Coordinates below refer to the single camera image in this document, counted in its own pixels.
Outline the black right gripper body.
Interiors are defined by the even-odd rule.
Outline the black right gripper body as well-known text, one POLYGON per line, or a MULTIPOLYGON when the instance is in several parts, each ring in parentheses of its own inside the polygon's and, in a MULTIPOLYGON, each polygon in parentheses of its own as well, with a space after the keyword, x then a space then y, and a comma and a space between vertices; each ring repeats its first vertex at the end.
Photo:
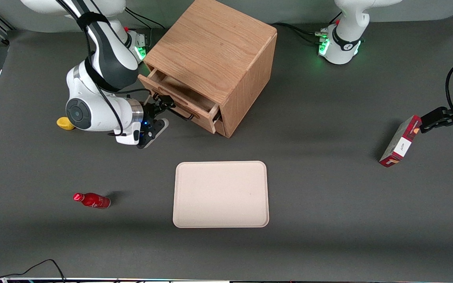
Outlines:
POLYGON ((142 122, 142 132, 147 135, 157 135, 162 130, 162 120, 158 119, 160 108, 154 103, 143 106, 144 117, 142 122))

